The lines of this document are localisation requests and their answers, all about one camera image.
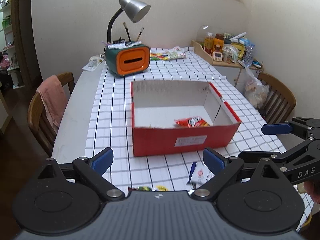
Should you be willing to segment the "red cardboard box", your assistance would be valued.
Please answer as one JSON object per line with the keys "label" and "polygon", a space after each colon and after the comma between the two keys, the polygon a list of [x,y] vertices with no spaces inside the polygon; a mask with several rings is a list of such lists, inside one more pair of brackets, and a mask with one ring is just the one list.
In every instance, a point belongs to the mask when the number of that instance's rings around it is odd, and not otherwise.
{"label": "red cardboard box", "polygon": [[131,98],[135,157],[225,147],[241,124],[211,82],[134,81]]}

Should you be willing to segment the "silver desk lamp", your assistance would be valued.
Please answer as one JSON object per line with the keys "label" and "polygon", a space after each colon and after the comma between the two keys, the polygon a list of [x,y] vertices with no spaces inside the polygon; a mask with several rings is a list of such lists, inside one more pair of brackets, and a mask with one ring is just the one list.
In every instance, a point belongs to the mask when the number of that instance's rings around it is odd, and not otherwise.
{"label": "silver desk lamp", "polygon": [[137,0],[119,0],[120,9],[112,16],[107,26],[107,42],[111,43],[112,26],[117,17],[125,12],[131,22],[142,20],[151,9],[151,5]]}

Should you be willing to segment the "orange green tissue box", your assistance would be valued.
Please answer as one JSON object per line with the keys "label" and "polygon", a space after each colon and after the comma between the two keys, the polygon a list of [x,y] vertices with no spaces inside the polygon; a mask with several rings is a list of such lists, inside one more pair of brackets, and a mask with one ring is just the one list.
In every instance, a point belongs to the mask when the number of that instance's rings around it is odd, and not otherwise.
{"label": "orange green tissue box", "polygon": [[108,70],[118,76],[127,76],[146,70],[150,64],[150,48],[144,44],[121,49],[105,49]]}

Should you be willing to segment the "wooden chair with towel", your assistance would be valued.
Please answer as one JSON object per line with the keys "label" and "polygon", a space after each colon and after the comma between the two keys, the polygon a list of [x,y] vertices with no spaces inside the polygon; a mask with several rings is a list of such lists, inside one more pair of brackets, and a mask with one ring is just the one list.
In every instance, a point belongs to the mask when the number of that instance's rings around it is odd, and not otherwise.
{"label": "wooden chair with towel", "polygon": [[73,73],[64,72],[45,79],[37,88],[27,113],[28,127],[37,142],[51,157],[68,99],[64,90],[75,88]]}

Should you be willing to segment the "wooden side shelf tray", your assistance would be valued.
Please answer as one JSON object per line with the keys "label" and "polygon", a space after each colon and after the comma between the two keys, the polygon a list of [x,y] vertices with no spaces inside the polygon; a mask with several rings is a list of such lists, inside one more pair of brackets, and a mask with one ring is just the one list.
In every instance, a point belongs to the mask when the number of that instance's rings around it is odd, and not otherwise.
{"label": "wooden side shelf tray", "polygon": [[207,61],[212,66],[221,66],[221,67],[232,67],[242,69],[243,66],[240,63],[226,62],[224,61],[223,56],[212,57],[212,55],[208,54],[202,47],[202,45],[194,40],[191,40],[190,46],[194,47],[194,53]]}

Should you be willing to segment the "clear water bottle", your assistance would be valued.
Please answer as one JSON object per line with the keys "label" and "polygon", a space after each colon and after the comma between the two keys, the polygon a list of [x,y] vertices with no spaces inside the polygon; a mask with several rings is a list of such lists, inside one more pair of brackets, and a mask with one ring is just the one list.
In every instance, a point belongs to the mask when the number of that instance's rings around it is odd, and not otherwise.
{"label": "clear water bottle", "polygon": [[250,43],[246,46],[246,51],[244,55],[244,64],[246,67],[250,67],[252,65],[253,59],[254,59],[254,48],[255,45]]}

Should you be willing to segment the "clear plastic bag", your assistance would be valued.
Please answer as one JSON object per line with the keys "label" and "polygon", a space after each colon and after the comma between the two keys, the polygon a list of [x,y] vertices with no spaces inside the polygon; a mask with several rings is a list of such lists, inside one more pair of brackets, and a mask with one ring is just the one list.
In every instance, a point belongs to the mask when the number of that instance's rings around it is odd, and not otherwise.
{"label": "clear plastic bag", "polygon": [[262,109],[269,94],[269,86],[264,85],[255,77],[248,67],[244,67],[244,69],[247,76],[244,91],[245,98],[254,108]]}

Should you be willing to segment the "brown lidded jar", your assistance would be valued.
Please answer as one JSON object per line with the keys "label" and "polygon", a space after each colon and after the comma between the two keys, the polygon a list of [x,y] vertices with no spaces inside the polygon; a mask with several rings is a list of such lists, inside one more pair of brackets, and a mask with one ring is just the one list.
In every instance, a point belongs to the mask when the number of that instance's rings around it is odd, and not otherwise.
{"label": "brown lidded jar", "polygon": [[222,52],[224,45],[224,35],[217,33],[214,38],[213,51]]}

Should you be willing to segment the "white kitchen timer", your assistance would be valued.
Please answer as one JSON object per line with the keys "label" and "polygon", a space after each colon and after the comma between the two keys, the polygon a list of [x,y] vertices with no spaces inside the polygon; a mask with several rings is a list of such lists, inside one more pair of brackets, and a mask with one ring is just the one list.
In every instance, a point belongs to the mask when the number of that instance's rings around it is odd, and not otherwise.
{"label": "white kitchen timer", "polygon": [[223,61],[223,53],[219,51],[214,51],[212,53],[213,61],[222,62]]}

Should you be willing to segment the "white black checked tablecloth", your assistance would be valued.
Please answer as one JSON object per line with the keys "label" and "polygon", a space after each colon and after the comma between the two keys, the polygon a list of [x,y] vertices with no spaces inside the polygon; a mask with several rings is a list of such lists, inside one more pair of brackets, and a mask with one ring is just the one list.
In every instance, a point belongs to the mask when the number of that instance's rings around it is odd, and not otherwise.
{"label": "white black checked tablecloth", "polygon": [[183,135],[176,120],[199,116],[217,128],[213,137],[220,142],[222,128],[232,122],[214,89],[242,121],[219,144],[219,153],[229,157],[241,150],[285,150],[277,136],[263,135],[264,119],[224,76],[193,48],[184,51],[185,59],[152,61],[145,72],[127,77],[116,77],[106,63],[101,65],[85,152],[93,156],[112,148],[114,163],[104,178],[125,193],[131,186],[191,188],[187,176],[192,163],[202,161],[209,133]]}

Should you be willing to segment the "pink towel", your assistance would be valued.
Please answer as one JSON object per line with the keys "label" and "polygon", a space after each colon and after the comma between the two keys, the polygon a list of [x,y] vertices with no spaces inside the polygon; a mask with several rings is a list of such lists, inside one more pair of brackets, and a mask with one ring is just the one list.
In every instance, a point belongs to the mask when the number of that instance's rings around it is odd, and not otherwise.
{"label": "pink towel", "polygon": [[57,133],[67,106],[67,96],[61,82],[56,75],[52,75],[36,91],[40,94],[49,124]]}

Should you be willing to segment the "colourful folded cloth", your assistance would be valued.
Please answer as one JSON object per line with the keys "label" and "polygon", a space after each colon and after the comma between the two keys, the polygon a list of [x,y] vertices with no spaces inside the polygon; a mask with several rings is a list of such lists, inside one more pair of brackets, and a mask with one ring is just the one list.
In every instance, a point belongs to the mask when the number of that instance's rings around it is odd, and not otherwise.
{"label": "colourful folded cloth", "polygon": [[185,59],[186,55],[184,50],[179,46],[176,46],[171,49],[159,49],[151,48],[150,49],[150,60],[151,61],[170,61],[177,59]]}

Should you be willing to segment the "red lion snack bag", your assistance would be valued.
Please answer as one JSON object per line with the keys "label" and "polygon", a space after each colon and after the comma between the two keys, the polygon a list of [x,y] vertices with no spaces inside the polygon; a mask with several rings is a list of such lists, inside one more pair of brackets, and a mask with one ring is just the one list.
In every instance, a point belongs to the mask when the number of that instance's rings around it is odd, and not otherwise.
{"label": "red lion snack bag", "polygon": [[208,127],[210,124],[202,119],[200,116],[191,118],[177,119],[175,124],[180,127],[194,128],[194,127]]}

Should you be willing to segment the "orange drink bottle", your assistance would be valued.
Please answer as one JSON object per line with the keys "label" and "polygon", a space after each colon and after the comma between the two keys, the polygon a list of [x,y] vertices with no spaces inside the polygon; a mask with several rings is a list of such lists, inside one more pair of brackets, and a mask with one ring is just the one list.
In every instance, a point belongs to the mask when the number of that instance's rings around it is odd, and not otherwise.
{"label": "orange drink bottle", "polygon": [[214,37],[215,35],[210,32],[207,32],[204,37],[204,51],[207,52],[209,55],[212,53],[213,50]]}

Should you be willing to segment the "white blue milk packet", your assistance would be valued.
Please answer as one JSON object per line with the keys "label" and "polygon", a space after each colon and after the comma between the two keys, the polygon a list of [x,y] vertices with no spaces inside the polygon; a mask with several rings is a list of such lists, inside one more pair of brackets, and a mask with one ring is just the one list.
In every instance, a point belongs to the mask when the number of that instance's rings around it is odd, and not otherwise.
{"label": "white blue milk packet", "polygon": [[187,185],[192,185],[195,189],[212,179],[214,174],[201,162],[193,162],[190,168]]}

